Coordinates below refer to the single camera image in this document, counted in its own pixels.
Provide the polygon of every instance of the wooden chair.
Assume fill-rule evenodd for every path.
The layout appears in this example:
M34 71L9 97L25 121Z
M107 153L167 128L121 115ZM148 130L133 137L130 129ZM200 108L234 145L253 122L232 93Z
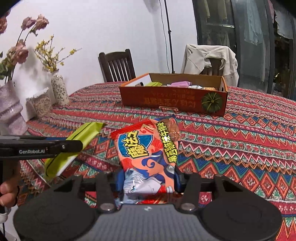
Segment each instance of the wooden chair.
M99 62L107 82L129 81L136 77L131 52L100 53Z
M223 69L220 70L220 66L222 64L222 61L220 59L217 59L217 58L209 58L209 60L211 62L212 67L204 68L203 71L200 74L222 76L223 75Z

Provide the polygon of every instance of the table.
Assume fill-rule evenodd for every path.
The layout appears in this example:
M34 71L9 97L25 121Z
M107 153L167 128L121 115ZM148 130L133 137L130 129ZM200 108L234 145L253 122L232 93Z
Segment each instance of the table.
M128 107L121 103L120 83L103 83L78 90L70 103L54 107L40 120L28 122L28 134L67 137L84 122L107 126L51 183L43 179L44 160L21 161L23 183L18 205L74 173L85 178L115 170L119 160L110 132L139 121L175 114L181 132L181 171L212 178L223 174L279 208L283 223L277 240L296 239L296 105L294 101L241 88L229 88L224 117L172 110ZM203 193L200 205L211 201ZM95 206L94 193L86 202Z

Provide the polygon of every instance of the pink dried flower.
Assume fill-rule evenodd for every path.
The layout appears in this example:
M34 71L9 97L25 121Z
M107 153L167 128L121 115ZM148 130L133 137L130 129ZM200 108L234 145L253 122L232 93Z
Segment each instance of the pink dried flower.
M26 17L23 22L22 22L22 26L21 29L25 30L27 28L32 27L34 24L36 23L35 19L32 19L32 17Z
M10 14L10 9L4 14L5 17L7 17Z
M44 29L49 24L48 19L46 19L42 14L40 14L36 20L35 30Z
M7 28L6 16L0 18L0 34L4 33Z
M11 56L12 65L16 65L17 63L23 64L26 62L29 50L26 48L24 40L20 39L16 46L11 47L8 50L7 55Z

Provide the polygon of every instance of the dried flower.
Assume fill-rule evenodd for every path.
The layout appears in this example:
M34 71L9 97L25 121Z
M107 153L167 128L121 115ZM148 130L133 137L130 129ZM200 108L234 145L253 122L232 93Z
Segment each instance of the dried flower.
M22 22L22 26L21 29L25 30L27 28L32 27L34 24L36 23L35 19L32 19L32 17L26 17L23 22Z
M16 46L10 48L8 50L8 53L11 56L10 59L13 65L16 65L17 63L23 64L24 62L26 62L29 55L29 51L26 48L24 40L22 39L19 40Z
M52 46L53 38L54 38L54 36L52 35L52 36L50 36L50 40L41 41L41 43L38 43L38 45L34 49L34 52L35 52L37 58L43 64L44 69L46 69L47 71L49 71L51 73L59 70L57 67L58 64L60 64L61 66L64 66L64 60L80 50L80 49L78 49L78 50L72 49L68 56L59 60L59 54L65 48L61 48L61 50L58 53L53 54L53 49L54 49L54 47Z
M6 16L0 18L0 34L4 33L7 28Z
M70 51L70 55L73 55L73 54L75 54L76 52L77 52L76 49L72 49L72 50Z
M44 29L49 24L48 19L46 19L42 14L40 14L36 20L35 30Z
M7 17L10 14L10 9L4 14L5 17Z

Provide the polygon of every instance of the cardboard box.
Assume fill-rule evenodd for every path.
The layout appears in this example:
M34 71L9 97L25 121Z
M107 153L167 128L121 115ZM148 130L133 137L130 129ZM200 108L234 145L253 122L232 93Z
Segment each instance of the cardboard box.
M190 81L192 85L215 87L217 91L175 87L135 86L160 82ZM222 76L196 74L145 74L120 86L122 103L135 107L170 107L180 111L224 116L228 89Z

